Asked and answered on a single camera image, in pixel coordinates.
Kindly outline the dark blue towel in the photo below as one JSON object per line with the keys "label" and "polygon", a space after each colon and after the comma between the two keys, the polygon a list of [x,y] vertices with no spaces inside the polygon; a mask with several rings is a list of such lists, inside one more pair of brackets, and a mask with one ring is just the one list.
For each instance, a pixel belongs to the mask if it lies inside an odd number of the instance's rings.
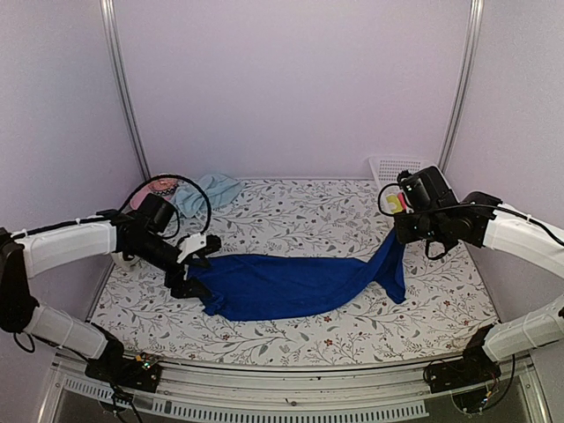
{"label": "dark blue towel", "polygon": [[345,257],[227,255],[207,269],[192,266],[188,277],[210,292],[207,315],[232,322],[256,322],[320,315],[354,300],[373,282],[394,303],[405,301],[405,245],[390,231],[364,262]]}

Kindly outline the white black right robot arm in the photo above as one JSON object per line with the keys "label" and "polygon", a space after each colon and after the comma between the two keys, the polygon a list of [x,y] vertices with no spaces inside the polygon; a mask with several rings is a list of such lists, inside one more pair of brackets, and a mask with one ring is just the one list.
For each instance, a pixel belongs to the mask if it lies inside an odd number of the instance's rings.
{"label": "white black right robot arm", "polygon": [[[472,192],[458,204],[401,211],[392,215],[402,244],[440,243],[449,252],[460,241],[508,253],[553,275],[563,276],[563,230],[526,215],[499,198]],[[550,345],[563,339],[563,297],[506,323],[482,328],[457,362],[456,377],[473,384],[490,361]]]}

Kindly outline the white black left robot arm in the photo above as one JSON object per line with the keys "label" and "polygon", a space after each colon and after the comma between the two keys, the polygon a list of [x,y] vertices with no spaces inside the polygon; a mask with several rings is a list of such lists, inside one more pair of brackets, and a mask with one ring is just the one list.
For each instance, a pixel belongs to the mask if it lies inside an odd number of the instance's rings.
{"label": "white black left robot arm", "polygon": [[63,222],[50,228],[1,232],[1,329],[25,333],[95,362],[111,382],[124,382],[131,365],[122,343],[107,331],[35,299],[29,280],[44,271],[92,256],[121,253],[140,258],[165,273],[165,286],[176,299],[211,298],[211,291],[186,275],[193,256],[203,258],[218,238],[192,234],[169,244],[149,219],[110,212]]}

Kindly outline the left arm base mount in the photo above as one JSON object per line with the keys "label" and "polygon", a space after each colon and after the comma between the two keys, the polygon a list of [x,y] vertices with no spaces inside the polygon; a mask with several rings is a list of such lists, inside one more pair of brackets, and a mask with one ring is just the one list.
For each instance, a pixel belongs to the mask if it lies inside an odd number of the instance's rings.
{"label": "left arm base mount", "polygon": [[85,375],[110,386],[155,393],[160,383],[162,367],[148,360],[144,353],[135,358],[121,352],[104,353],[99,359],[87,359]]}

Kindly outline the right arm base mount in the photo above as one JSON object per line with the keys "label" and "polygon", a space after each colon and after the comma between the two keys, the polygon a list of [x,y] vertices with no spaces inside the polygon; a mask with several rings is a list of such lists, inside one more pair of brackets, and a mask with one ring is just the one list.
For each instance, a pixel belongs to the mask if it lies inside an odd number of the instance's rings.
{"label": "right arm base mount", "polygon": [[495,381],[500,376],[500,366],[483,353],[462,355],[454,360],[433,360],[423,370],[423,380],[432,393]]}

